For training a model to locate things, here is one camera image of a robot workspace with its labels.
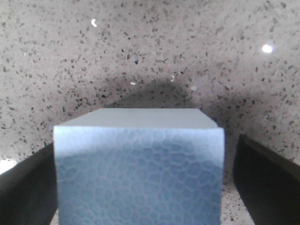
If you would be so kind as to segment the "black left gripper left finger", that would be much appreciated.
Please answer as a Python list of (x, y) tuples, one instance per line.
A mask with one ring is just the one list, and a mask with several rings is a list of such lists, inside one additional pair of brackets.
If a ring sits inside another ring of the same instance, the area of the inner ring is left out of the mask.
[(2, 225), (49, 225), (57, 208), (52, 143), (1, 174)]

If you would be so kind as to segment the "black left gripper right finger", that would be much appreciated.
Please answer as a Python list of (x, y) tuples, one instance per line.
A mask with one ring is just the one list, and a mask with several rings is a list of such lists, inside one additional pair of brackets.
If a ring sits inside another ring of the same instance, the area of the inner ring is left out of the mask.
[(234, 184), (256, 225), (300, 223), (300, 166), (240, 135)]

